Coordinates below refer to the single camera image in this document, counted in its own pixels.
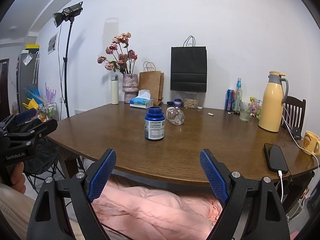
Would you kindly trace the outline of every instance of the pink vase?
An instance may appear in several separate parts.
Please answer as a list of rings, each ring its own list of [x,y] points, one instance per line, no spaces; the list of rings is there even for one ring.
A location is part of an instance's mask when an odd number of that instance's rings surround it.
[[[130,103],[130,99],[137,96],[139,91],[137,74],[123,74],[122,91],[124,92],[125,103]]]

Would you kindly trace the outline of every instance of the glass cup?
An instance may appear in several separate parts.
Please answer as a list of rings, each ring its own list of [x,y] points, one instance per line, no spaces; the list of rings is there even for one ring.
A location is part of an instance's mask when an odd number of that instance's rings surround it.
[[[240,103],[240,120],[242,122],[248,122],[251,114],[251,103]]]

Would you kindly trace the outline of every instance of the blue tissue pack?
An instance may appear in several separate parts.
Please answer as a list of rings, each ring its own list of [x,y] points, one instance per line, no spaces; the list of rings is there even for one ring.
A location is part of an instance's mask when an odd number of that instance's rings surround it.
[[[131,98],[130,99],[130,106],[148,109],[149,107],[153,106],[153,99]]]

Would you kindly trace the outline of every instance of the studio light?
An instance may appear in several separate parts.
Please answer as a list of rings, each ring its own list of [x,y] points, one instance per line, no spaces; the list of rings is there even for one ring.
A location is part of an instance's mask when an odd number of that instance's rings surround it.
[[[66,105],[67,117],[70,117],[69,106],[68,106],[68,93],[67,93],[67,62],[68,62],[69,40],[70,40],[70,34],[71,34],[71,28],[72,28],[73,21],[75,20],[75,17],[80,15],[80,13],[83,10],[82,3],[83,2],[80,2],[80,3],[77,3],[73,6],[64,8],[62,10],[62,12],[54,13],[52,15],[53,22],[56,27],[59,27],[63,21],[66,21],[66,22],[70,21],[69,35],[68,35],[67,48],[66,48],[66,56],[63,58],[63,64],[64,64],[64,103]]]
[[[83,8],[82,8],[82,3],[83,2],[80,2],[80,3],[77,3],[73,6],[70,6],[70,7],[67,7],[67,8],[64,8],[62,10],[62,12],[60,13],[54,13],[52,15],[52,18],[53,18],[53,21],[54,21],[54,24],[56,27],[59,27],[60,24],[63,22],[63,21],[73,21],[74,18],[76,16],[78,16]]]

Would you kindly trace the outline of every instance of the blue bottle label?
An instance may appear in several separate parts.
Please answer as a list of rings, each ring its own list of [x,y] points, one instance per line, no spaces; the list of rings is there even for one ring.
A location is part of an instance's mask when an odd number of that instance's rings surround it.
[[[164,137],[164,120],[159,122],[145,120],[144,135],[152,140],[162,139]]]

